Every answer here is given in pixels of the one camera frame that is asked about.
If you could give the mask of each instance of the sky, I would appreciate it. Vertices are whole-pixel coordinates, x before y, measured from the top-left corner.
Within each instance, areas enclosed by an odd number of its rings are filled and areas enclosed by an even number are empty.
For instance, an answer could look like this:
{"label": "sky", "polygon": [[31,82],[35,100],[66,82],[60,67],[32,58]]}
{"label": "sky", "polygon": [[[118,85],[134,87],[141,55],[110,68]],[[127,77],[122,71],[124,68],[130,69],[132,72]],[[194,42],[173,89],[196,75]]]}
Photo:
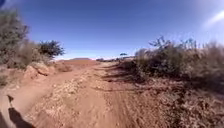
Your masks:
{"label": "sky", "polygon": [[224,0],[7,0],[33,41],[57,40],[75,57],[133,55],[160,36],[224,42]]}

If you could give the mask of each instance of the dry bush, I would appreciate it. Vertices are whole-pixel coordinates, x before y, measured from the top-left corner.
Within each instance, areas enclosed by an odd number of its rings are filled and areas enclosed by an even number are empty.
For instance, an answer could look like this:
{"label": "dry bush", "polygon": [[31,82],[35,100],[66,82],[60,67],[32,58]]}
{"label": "dry bush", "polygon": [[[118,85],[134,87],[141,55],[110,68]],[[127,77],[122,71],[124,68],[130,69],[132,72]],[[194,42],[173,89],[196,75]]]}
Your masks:
{"label": "dry bush", "polygon": [[38,52],[35,43],[26,41],[20,44],[16,54],[7,62],[8,68],[25,69],[32,62],[43,61],[45,57]]}
{"label": "dry bush", "polygon": [[0,76],[0,87],[7,85],[7,76]]}
{"label": "dry bush", "polygon": [[56,68],[57,71],[59,72],[70,72],[72,71],[72,67],[70,65],[67,65],[63,62],[55,62],[54,67]]}
{"label": "dry bush", "polygon": [[121,67],[144,79],[149,75],[187,78],[196,80],[198,87],[224,91],[223,46],[209,43],[197,48],[193,40],[174,43],[163,38],[150,45],[154,48],[136,52],[131,66],[124,62]]}

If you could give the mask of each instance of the vegetation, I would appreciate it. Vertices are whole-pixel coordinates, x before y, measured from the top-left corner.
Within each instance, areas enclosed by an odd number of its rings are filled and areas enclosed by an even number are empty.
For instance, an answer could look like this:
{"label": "vegetation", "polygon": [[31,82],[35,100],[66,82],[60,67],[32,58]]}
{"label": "vegetation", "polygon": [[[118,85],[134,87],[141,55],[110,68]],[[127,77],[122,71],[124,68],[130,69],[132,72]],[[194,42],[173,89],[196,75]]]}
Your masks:
{"label": "vegetation", "polygon": [[164,38],[149,44],[152,49],[140,49],[134,61],[121,64],[141,81],[148,76],[166,76],[200,81],[203,86],[216,85],[213,89],[219,91],[223,88],[223,46],[211,42],[200,48],[192,39],[175,43]]}
{"label": "vegetation", "polygon": [[41,42],[39,45],[39,52],[49,58],[54,58],[58,55],[64,54],[64,49],[59,45],[57,41]]}
{"label": "vegetation", "polygon": [[7,84],[6,76],[0,76],[0,87],[5,86]]}
{"label": "vegetation", "polygon": [[27,39],[28,27],[14,10],[0,10],[0,65],[26,68],[31,62],[47,61],[62,55],[59,42],[33,43]]}

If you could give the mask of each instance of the distant tree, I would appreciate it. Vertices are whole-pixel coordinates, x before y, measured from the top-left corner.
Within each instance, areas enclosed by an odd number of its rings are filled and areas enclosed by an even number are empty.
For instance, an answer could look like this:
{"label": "distant tree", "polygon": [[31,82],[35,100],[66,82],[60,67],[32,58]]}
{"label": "distant tree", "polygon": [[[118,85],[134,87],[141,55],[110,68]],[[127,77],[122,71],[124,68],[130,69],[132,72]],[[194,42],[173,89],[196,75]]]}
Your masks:
{"label": "distant tree", "polygon": [[39,52],[51,59],[64,54],[64,49],[60,46],[58,41],[41,42],[38,45]]}
{"label": "distant tree", "polygon": [[121,53],[120,56],[127,56],[127,53]]}

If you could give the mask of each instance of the red dirt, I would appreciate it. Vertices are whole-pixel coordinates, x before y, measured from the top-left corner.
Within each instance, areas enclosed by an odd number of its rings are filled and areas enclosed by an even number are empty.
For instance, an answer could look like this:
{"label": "red dirt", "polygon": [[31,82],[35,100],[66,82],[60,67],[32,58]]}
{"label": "red dirt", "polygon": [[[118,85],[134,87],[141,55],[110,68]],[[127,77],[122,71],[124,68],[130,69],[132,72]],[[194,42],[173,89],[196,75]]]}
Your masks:
{"label": "red dirt", "polygon": [[71,60],[62,60],[65,64],[71,65],[71,66],[77,66],[77,67],[87,67],[87,66],[93,66],[98,65],[99,62],[95,60],[91,60],[89,58],[74,58]]}

